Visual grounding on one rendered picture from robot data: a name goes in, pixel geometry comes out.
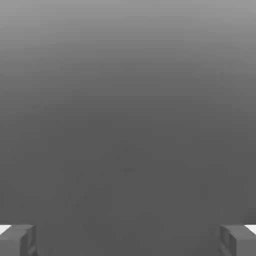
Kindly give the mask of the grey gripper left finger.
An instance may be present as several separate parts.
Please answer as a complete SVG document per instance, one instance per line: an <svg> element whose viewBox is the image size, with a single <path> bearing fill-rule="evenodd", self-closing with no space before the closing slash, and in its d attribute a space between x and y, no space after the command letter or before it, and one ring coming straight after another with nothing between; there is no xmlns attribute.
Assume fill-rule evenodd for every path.
<svg viewBox="0 0 256 256"><path fill-rule="evenodd" d="M0 256L38 256L33 224L0 224Z"/></svg>

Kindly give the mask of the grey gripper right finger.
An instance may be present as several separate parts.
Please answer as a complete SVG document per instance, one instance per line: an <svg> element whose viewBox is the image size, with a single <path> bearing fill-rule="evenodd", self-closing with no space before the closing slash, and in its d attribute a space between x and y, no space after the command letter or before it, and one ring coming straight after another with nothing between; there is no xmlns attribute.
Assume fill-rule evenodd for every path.
<svg viewBox="0 0 256 256"><path fill-rule="evenodd" d="M256 256L256 224L221 225L220 256Z"/></svg>

